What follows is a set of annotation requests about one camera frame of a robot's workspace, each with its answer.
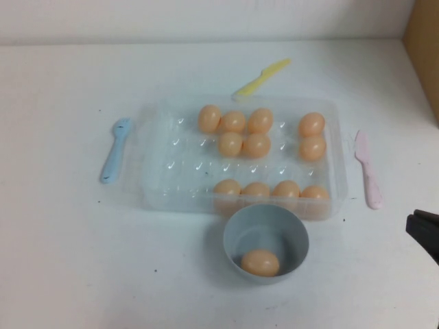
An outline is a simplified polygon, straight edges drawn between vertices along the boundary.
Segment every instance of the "egg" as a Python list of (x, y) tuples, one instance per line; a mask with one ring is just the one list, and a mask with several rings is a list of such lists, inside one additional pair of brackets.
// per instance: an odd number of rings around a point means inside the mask
[(283, 198), (282, 200), (275, 200), (278, 206), (294, 212), (297, 208), (297, 200), (300, 197), (300, 187), (292, 180), (284, 180), (276, 185), (272, 195)]
[(317, 161), (324, 156), (327, 142), (321, 135), (304, 138), (299, 146), (299, 155), (305, 161)]
[(300, 187), (292, 180), (284, 180), (276, 185), (272, 195), (275, 197), (299, 197)]
[(212, 134), (221, 121), (221, 110), (216, 105), (206, 105), (198, 115), (198, 128), (205, 134)]
[(221, 118), (220, 127), (224, 132), (243, 132), (246, 127), (246, 117), (239, 111), (227, 112)]
[(241, 268), (255, 276), (276, 276), (280, 267), (276, 255), (264, 249), (252, 250), (241, 259)]
[(213, 199), (216, 211), (226, 217), (232, 216), (239, 210), (238, 195), (241, 194), (241, 185), (236, 180), (222, 180), (213, 188), (218, 195)]
[(265, 134), (251, 134), (244, 142), (244, 152), (250, 158), (262, 158), (268, 154), (272, 142)]
[(226, 157), (238, 156), (242, 149), (242, 136), (236, 132), (225, 132), (218, 138), (218, 151)]
[(324, 117), (317, 112), (308, 113), (299, 123), (299, 135), (310, 137), (319, 135), (324, 129)]
[(241, 185), (236, 180), (222, 180), (213, 188), (214, 193), (239, 195), (241, 194)]
[(268, 108), (258, 108), (248, 119), (250, 134), (266, 134), (273, 125), (273, 113)]
[(328, 191), (317, 185), (308, 186), (302, 191), (300, 197), (310, 197), (312, 199), (329, 199)]
[(264, 199), (267, 199), (270, 196), (270, 187), (265, 183), (254, 182), (247, 185), (244, 190), (242, 190), (241, 194), (251, 196), (250, 201), (245, 201), (245, 205), (249, 206), (258, 202), (263, 202)]
[(325, 200), (329, 200), (330, 197), (325, 188), (316, 185), (308, 186), (302, 191), (300, 197), (322, 200), (322, 202), (303, 203), (301, 209), (303, 217), (311, 220), (321, 220), (329, 216), (331, 212), (331, 205), (328, 201), (325, 202)]

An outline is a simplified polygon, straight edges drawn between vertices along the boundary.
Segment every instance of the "clear plastic container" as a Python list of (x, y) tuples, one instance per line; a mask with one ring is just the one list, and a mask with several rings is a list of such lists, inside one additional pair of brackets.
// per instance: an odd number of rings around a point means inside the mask
[[(272, 141), (269, 154), (261, 159), (221, 156), (216, 146), (219, 135), (203, 134), (197, 126), (200, 109), (210, 103), (218, 105), (223, 114), (240, 110), (247, 119), (257, 108), (271, 109), (274, 123), (268, 133)], [(317, 162), (298, 157), (297, 126), (309, 112), (320, 112), (326, 119), (327, 152)], [(340, 127), (335, 105), (330, 101), (249, 97), (235, 102), (218, 96), (170, 99), (158, 105), (145, 129), (147, 145), (141, 183), (146, 202), (157, 210), (232, 215), (248, 204), (263, 201), (284, 206), (301, 219), (326, 219), (340, 209), (346, 198)], [(225, 179), (234, 179), (243, 188), (251, 182), (265, 182), (271, 189), (283, 180), (293, 180), (301, 190), (310, 185), (323, 186), (331, 198), (261, 200), (213, 193), (214, 186)]]

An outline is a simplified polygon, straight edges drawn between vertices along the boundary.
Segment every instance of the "gray bowl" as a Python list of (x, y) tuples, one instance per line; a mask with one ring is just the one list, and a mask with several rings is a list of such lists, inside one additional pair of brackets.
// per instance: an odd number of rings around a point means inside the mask
[[(226, 225), (223, 244), (233, 267), (257, 284), (272, 284), (289, 277), (309, 249), (308, 233), (300, 219), (271, 204), (255, 204), (236, 212)], [(277, 276), (256, 276), (241, 269), (243, 255), (254, 249), (266, 249), (277, 256)]]

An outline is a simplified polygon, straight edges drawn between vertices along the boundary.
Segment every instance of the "white wall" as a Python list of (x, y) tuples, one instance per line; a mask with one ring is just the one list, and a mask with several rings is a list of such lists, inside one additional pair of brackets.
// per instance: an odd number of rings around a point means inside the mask
[(0, 44), (401, 36), (414, 0), (0, 0)]

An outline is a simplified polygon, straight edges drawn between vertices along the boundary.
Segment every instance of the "knife handle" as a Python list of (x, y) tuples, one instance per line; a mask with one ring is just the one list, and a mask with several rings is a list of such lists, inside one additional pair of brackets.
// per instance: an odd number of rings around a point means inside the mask
[(383, 196), (379, 191), (377, 179), (375, 177), (372, 166), (369, 162), (363, 163), (364, 172), (364, 188), (366, 190), (366, 200), (372, 209), (383, 208)]

